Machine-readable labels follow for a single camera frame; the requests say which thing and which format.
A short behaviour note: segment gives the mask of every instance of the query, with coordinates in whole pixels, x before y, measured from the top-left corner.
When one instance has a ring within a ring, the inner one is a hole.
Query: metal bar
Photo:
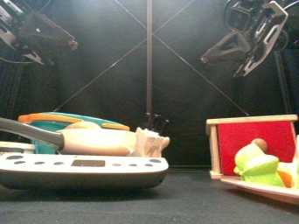
[[[147,0],[147,83],[146,83],[146,112],[152,113],[152,40],[154,40],[154,29],[152,29],[152,0]]]

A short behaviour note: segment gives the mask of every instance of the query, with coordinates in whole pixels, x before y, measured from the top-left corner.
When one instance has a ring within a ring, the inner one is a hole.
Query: wooden toy box
[[[269,115],[207,120],[213,179],[235,176],[235,155],[255,138],[267,142],[267,154],[291,163],[295,156],[297,115]]]

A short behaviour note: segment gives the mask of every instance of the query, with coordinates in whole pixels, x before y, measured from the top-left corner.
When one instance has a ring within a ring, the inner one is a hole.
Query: beige toy piece
[[[70,129],[100,129],[100,127],[94,122],[75,122],[71,125],[68,125],[64,129],[66,130],[70,130]]]

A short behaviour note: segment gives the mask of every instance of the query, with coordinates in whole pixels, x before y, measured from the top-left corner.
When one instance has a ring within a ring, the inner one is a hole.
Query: black backdrop
[[[48,3],[27,2],[36,10]],[[171,165],[211,164],[207,119],[246,116],[245,111],[251,116],[286,113],[274,54],[242,79],[199,61],[229,33],[226,2],[154,1],[152,113],[171,121],[172,142],[163,154]],[[56,0],[43,13],[76,37],[79,49],[58,55],[54,66],[23,66],[10,116],[59,109],[120,122],[135,131],[147,105],[147,1]]]

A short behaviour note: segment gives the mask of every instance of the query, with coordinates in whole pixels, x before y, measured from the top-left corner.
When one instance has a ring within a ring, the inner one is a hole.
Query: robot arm
[[[79,43],[40,12],[22,10],[10,0],[0,0],[0,38],[23,56],[40,64],[51,62]]]
[[[246,76],[270,54],[287,20],[277,1],[241,0],[229,14],[231,33],[202,55],[203,63],[231,62],[234,77]]]

